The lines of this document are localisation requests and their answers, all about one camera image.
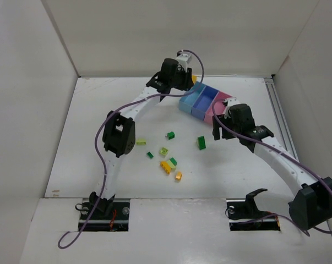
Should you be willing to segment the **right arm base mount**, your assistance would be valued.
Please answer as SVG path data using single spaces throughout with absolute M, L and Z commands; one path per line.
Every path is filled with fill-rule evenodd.
M 244 231 L 280 231 L 279 220 L 270 216 L 271 212 L 261 211 L 255 203 L 255 197 L 267 191 L 260 188 L 249 192 L 244 198 L 226 199 L 225 214 L 229 219 L 229 229 L 232 232 Z

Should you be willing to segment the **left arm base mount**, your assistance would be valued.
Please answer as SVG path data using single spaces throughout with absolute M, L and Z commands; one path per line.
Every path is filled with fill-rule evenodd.
M 97 200 L 97 194 L 91 193 L 88 199 L 75 205 L 80 213 L 78 230 L 81 230 L 88 216 L 92 212 Z M 129 229 L 130 199 L 115 199 L 107 201 L 101 199 L 93 211 L 88 223 L 83 229 L 84 232 L 127 232 Z

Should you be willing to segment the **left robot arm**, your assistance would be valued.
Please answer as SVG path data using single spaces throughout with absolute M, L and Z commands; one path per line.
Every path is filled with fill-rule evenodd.
M 102 161 L 104 176 L 89 196 L 92 208 L 107 216 L 116 194 L 116 180 L 125 155 L 135 145 L 136 122 L 155 105 L 170 95 L 172 89 L 189 91 L 193 85 L 191 55 L 179 53 L 166 58 L 143 91 L 131 103 L 110 111 L 95 136 L 95 150 Z

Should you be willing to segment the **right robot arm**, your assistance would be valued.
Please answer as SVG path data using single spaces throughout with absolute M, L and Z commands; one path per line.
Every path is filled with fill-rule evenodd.
M 294 196 L 288 203 L 289 215 L 299 229 L 317 229 L 319 224 L 332 219 L 330 177 L 318 176 L 290 155 L 271 130 L 256 125 L 249 105 L 236 103 L 234 98 L 215 103 L 225 105 L 225 112 L 213 115 L 214 139 L 239 139 L 240 144 L 275 171 Z

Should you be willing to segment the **green lego plate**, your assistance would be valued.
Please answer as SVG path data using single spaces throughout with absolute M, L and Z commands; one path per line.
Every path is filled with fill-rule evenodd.
M 204 136 L 197 137 L 197 147 L 199 150 L 206 149 L 206 142 Z

